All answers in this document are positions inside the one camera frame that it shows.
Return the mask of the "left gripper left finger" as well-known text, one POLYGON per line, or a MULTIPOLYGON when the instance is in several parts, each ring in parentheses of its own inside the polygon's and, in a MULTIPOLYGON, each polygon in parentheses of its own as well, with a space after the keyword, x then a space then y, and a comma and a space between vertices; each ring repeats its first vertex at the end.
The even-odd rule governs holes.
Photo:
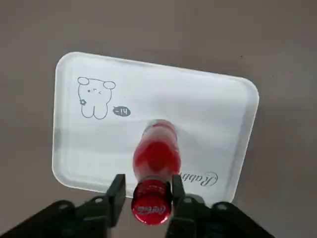
POLYGON ((60 200, 1 235, 2 238, 108 238, 126 198, 126 179, 117 174, 106 193, 75 206, 60 200))

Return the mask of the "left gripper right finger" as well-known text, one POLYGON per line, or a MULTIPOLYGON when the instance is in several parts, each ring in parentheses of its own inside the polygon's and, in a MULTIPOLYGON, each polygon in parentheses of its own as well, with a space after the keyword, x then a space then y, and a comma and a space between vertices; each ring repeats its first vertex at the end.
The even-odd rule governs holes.
POLYGON ((180 175, 171 181, 173 215, 169 238, 272 238, 274 237, 230 202, 211 207, 185 193, 180 175))

